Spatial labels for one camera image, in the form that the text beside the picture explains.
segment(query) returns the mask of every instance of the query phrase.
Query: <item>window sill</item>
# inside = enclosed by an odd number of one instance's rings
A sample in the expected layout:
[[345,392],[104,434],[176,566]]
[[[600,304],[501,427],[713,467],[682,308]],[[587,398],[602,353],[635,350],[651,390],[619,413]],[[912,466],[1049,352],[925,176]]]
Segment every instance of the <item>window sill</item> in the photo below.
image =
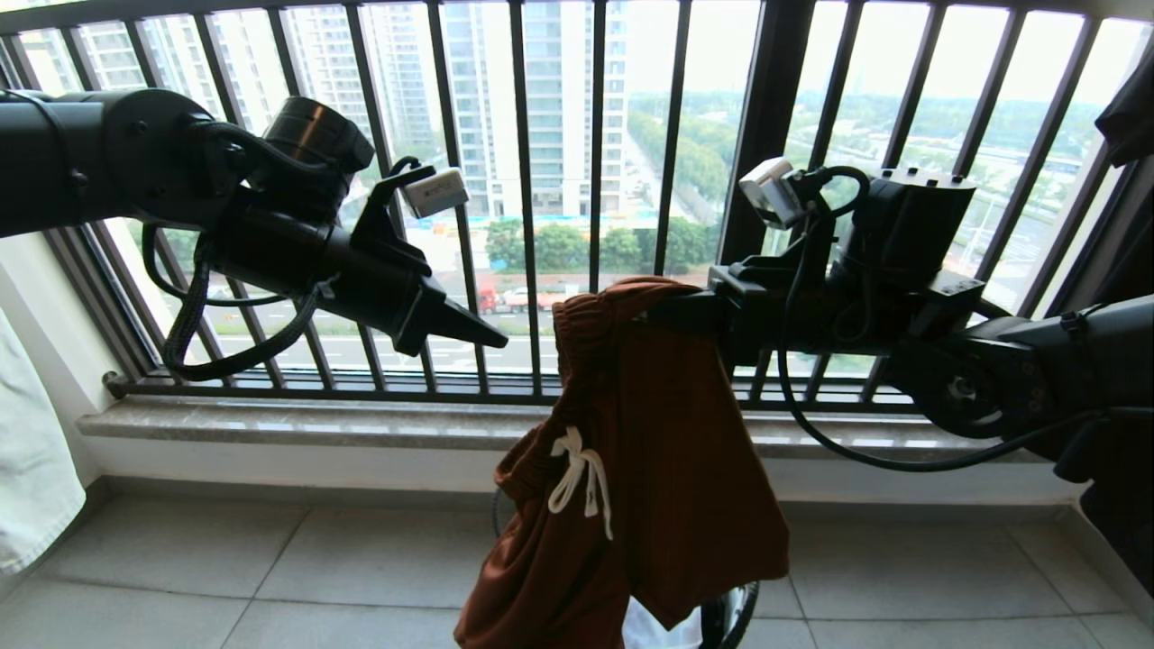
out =
[[[211,400],[134,395],[77,422],[93,438],[247,445],[503,452],[549,413],[542,406],[406,404],[285,400]],[[930,461],[989,445],[945,433],[914,417],[812,417],[847,446],[893,460]],[[841,460],[784,412],[745,415],[759,456]],[[1025,450],[995,462],[1040,463]]]

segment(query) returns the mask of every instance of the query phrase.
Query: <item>road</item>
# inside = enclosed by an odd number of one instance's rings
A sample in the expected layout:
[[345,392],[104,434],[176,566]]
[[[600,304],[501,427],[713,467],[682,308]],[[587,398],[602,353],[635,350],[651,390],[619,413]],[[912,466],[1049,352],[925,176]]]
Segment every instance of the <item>road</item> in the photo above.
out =
[[[248,336],[219,336],[220,349],[226,355],[243,351],[253,345]],[[377,335],[377,357],[381,367],[387,371],[420,372],[421,359],[410,358],[392,351],[388,336]],[[514,336],[504,349],[486,349],[485,364],[489,372],[529,372],[532,367],[529,336]],[[366,370],[365,348],[360,336],[321,336],[324,356],[329,366],[335,370]],[[475,372],[477,359],[473,345],[449,338],[429,338],[429,356],[437,372]],[[313,355],[304,338],[277,357],[283,368],[315,370]],[[556,372],[557,351],[552,336],[541,337],[541,368],[545,372]]]

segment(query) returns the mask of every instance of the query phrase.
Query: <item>gray floor tile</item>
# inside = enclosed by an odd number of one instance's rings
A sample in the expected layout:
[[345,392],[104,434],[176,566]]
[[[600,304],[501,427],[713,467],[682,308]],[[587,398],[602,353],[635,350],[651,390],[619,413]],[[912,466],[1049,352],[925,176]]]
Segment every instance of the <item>gray floor tile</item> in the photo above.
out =
[[459,607],[493,544],[482,513],[316,509],[257,597]]
[[225,649],[452,649],[458,611],[253,602]]
[[1154,648],[1154,633],[1130,613],[1082,616],[1082,621],[1102,649]]
[[40,575],[252,597],[302,507],[121,498],[48,559]]
[[995,525],[794,525],[794,585],[809,619],[1057,616],[1070,607]]
[[33,577],[0,606],[0,646],[219,649],[245,604]]
[[1007,525],[1010,534],[1076,613],[1115,613],[1126,605],[1052,523]]
[[818,649],[1097,649],[1078,618],[810,620]]
[[750,620],[741,649],[815,649],[801,620]]
[[794,594],[793,583],[789,582],[789,577],[762,582],[762,589],[757,594],[757,606],[754,609],[754,617],[802,618],[801,606],[797,605],[797,596]]

